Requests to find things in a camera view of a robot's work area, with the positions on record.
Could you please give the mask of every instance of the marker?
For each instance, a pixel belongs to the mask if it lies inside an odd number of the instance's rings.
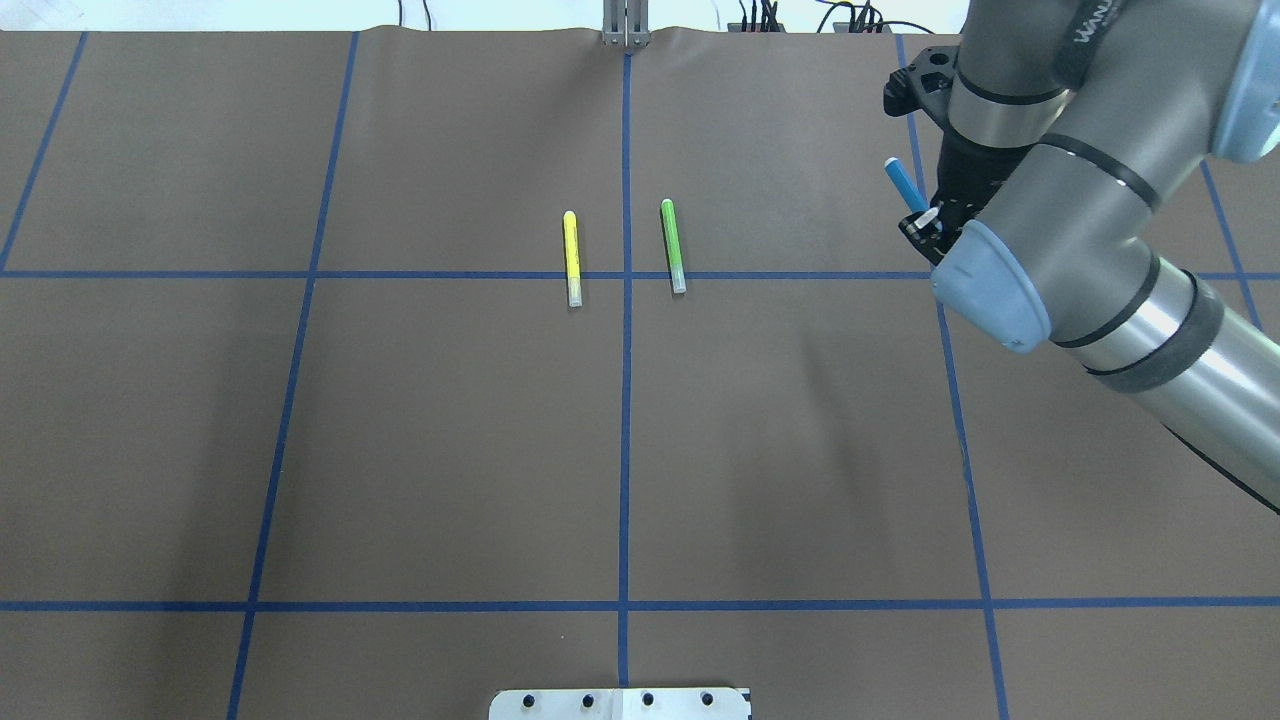
[[[929,204],[924,201],[924,196],[916,190],[915,183],[911,182],[911,178],[906,177],[906,168],[902,167],[901,160],[897,158],[884,160],[884,172],[888,173],[888,179],[893,181],[897,193],[902,196],[906,206],[913,213],[923,213],[929,208]]]
[[[667,265],[671,266],[671,292],[685,292],[685,263],[680,259],[680,231],[676,228],[676,204],[662,201],[662,236],[667,241]]]
[[[582,269],[577,260],[577,215],[564,213],[564,277],[568,279],[568,306],[582,306]]]

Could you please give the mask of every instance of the light blue joint cap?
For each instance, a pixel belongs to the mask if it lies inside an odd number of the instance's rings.
[[[1213,154],[1253,163],[1280,142],[1280,0],[1262,0],[1213,133]]]
[[[1048,340],[1048,311],[1027,270],[978,220],[965,223],[933,269],[933,295],[1014,352],[1030,352]]]

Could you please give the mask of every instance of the robotic arm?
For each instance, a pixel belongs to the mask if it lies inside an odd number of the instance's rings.
[[[1280,347],[1138,238],[1206,155],[1280,140],[1280,0],[973,0],[884,110],[943,131],[901,228],[938,300],[1015,352],[1052,341],[1280,512]]]

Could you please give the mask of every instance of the yellow marker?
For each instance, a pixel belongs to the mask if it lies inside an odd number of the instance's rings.
[[[564,274],[568,278],[568,306],[582,306],[582,269],[577,261],[577,215],[564,213]]]

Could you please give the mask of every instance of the white wall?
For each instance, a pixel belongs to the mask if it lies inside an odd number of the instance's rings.
[[[745,0],[750,9],[750,0]],[[421,0],[403,0],[404,24],[426,27]],[[438,29],[600,27],[602,0],[428,0]],[[968,0],[878,0],[886,19],[959,32]],[[717,29],[737,22],[737,0],[650,0],[650,27]],[[827,6],[781,0],[791,32],[813,32]],[[396,24],[396,0],[0,0],[3,29],[364,29]],[[832,15],[841,22],[849,12]]]

